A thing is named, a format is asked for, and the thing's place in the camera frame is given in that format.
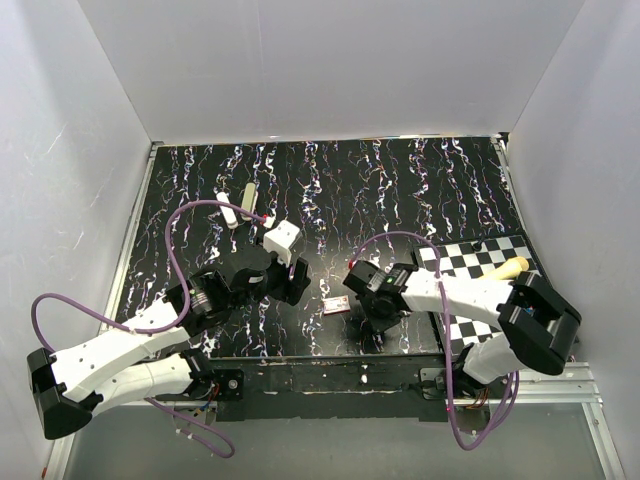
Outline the red white staple box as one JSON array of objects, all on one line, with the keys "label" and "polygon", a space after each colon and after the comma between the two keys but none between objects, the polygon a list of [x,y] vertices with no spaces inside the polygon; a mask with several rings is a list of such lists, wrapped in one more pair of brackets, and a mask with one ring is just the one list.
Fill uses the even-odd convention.
[{"label": "red white staple box", "polygon": [[349,297],[346,295],[325,298],[323,300],[323,314],[325,316],[342,314],[351,310]]}]

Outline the white black stapler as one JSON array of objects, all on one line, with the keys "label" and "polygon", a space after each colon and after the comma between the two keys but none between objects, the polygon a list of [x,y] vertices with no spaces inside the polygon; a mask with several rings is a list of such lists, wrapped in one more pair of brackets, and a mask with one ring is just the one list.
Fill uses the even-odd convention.
[{"label": "white black stapler", "polygon": [[235,211],[232,208],[227,207],[227,204],[231,204],[227,193],[224,191],[217,192],[216,200],[224,203],[224,206],[220,206],[220,211],[222,213],[222,216],[225,220],[227,227],[230,230],[236,229],[238,227],[238,220],[237,220]]}]

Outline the beige stapler top part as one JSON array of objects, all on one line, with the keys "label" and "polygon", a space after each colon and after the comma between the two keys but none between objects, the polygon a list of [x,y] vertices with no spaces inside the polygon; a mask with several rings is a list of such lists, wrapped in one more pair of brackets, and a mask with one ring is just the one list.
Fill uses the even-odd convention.
[{"label": "beige stapler top part", "polygon": [[257,202],[257,194],[258,192],[256,184],[253,182],[247,183],[243,191],[241,208],[251,214],[254,214]]}]

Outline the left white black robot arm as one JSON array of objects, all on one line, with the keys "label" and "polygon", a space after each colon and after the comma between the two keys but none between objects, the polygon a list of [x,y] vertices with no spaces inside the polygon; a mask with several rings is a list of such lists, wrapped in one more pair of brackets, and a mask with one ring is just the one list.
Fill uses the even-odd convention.
[{"label": "left white black robot arm", "polygon": [[303,258],[289,265],[250,246],[202,268],[119,329],[57,352],[33,351],[27,357],[30,388],[45,438],[66,437],[100,413],[158,395],[241,399],[241,370],[215,368],[198,349],[162,360],[154,354],[223,325],[265,297],[297,304],[310,284],[308,270]]}]

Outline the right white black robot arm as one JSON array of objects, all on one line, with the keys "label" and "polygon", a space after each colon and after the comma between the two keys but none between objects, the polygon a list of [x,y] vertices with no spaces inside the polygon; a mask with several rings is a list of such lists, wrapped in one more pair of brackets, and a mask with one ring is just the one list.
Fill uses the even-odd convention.
[{"label": "right white black robot arm", "polygon": [[343,284],[378,330],[396,325],[409,312],[467,318],[498,330],[498,335],[465,347],[444,374],[455,395],[469,398],[522,369],[562,374],[582,321],[567,300],[532,272],[513,280],[465,279],[403,263],[385,272],[359,260]]}]

